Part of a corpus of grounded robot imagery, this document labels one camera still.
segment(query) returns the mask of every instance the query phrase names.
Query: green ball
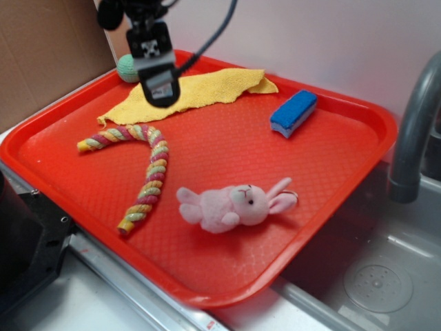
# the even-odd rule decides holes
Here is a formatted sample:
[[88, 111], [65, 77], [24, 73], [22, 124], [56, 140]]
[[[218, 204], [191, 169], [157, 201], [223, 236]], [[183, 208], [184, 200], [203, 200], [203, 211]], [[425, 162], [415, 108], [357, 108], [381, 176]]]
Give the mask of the green ball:
[[133, 68], [133, 57], [130, 54], [123, 55], [116, 65], [116, 71], [120, 78], [128, 83], [139, 82], [138, 73]]

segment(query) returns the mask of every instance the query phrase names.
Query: red tray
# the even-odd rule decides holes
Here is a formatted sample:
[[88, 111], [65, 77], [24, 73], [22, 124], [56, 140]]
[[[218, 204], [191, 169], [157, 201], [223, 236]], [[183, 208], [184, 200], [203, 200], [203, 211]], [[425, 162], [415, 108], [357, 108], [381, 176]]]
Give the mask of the red tray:
[[[188, 53], [177, 52], [178, 62]], [[231, 64], [203, 58], [189, 74]], [[247, 94], [152, 123], [170, 147], [160, 201], [128, 237], [117, 224], [143, 183], [150, 147], [139, 141], [79, 154], [76, 143], [102, 129], [99, 115], [133, 85], [115, 72], [26, 121], [0, 147], [3, 161], [90, 234], [178, 300], [200, 308], [256, 294], [283, 270], [391, 147], [396, 123], [373, 104], [267, 75], [278, 94]], [[291, 95], [318, 95], [316, 111], [290, 139], [269, 117]], [[292, 177], [293, 210], [254, 227], [210, 234], [178, 213], [176, 191], [252, 183], [268, 190]]]

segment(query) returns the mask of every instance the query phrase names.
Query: cardboard box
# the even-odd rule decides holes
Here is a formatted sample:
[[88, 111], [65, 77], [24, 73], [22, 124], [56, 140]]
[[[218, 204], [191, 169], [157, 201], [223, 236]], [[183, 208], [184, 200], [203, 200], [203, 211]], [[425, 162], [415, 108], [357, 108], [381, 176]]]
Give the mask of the cardboard box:
[[92, 0], [0, 1], [0, 132], [115, 66]]

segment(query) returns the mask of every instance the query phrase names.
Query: stainless steel sink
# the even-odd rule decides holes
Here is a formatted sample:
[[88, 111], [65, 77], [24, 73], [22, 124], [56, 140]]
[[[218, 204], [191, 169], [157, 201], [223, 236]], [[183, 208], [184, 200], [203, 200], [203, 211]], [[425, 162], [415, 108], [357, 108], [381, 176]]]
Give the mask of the stainless steel sink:
[[441, 185], [418, 200], [387, 198], [381, 163], [283, 272], [365, 330], [441, 327]]

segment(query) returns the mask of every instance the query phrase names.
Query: sink drain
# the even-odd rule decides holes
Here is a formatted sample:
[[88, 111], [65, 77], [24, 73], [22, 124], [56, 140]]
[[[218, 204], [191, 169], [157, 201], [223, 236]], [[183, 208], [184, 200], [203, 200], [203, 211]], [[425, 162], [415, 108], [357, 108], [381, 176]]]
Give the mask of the sink drain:
[[409, 274], [385, 258], [362, 259], [349, 267], [345, 274], [348, 297], [371, 312], [394, 312], [404, 307], [412, 297]]

